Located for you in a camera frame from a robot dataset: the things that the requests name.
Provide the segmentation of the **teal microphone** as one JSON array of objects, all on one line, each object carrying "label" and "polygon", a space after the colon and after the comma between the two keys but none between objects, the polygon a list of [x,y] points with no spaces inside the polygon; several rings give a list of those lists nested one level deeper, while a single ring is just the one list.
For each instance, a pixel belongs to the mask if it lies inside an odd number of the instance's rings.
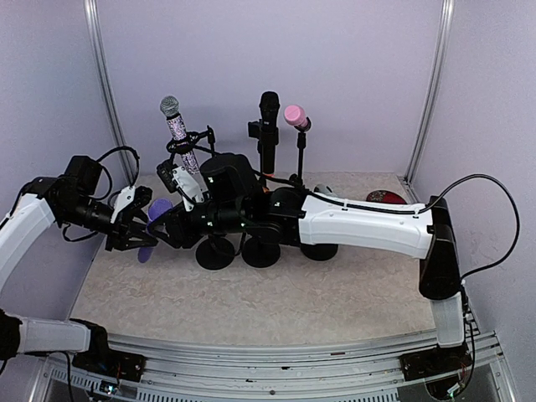
[{"label": "teal microphone", "polygon": [[326,184],[318,184],[314,188],[314,192],[324,194],[324,195],[327,195],[327,196],[330,196],[330,197],[337,197],[337,195],[333,192],[333,190],[329,186],[327,186]]}]

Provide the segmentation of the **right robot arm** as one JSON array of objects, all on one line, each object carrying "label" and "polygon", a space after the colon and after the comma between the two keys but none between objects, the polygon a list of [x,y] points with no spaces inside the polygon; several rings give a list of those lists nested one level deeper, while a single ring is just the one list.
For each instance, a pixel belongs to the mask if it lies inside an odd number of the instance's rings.
[{"label": "right robot arm", "polygon": [[199,195],[194,180],[171,162],[158,174],[183,201],[148,225],[151,235],[176,249],[195,249],[197,262],[216,271],[234,259],[230,234],[242,234],[241,255],[255,268],[274,265],[281,247],[296,247],[309,259],[332,259],[342,245],[387,250],[420,262],[419,291],[430,302],[436,345],[406,353],[400,363],[408,380],[474,369],[474,334],[466,329],[465,293],[448,206],[374,204],[310,191],[299,182],[280,181],[263,188],[248,158],[221,153],[200,168],[208,192]]}]

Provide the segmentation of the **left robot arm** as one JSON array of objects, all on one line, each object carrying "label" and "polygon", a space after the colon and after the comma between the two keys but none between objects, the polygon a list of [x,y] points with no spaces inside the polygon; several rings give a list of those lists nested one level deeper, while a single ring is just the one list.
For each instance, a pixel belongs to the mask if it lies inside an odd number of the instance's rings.
[{"label": "left robot arm", "polygon": [[[106,250],[152,247],[157,241],[146,231],[143,209],[152,190],[130,184],[116,197],[114,206],[95,198],[105,172],[101,162],[74,156],[56,178],[38,177],[19,191],[12,210],[1,223],[1,282],[7,283],[19,261],[37,238],[53,225],[61,229],[79,226],[90,235],[103,234]],[[50,320],[1,314],[1,360],[19,354],[46,356],[70,353],[71,365],[116,381],[140,381],[146,359],[136,353],[114,350],[108,333],[85,320]]]}]

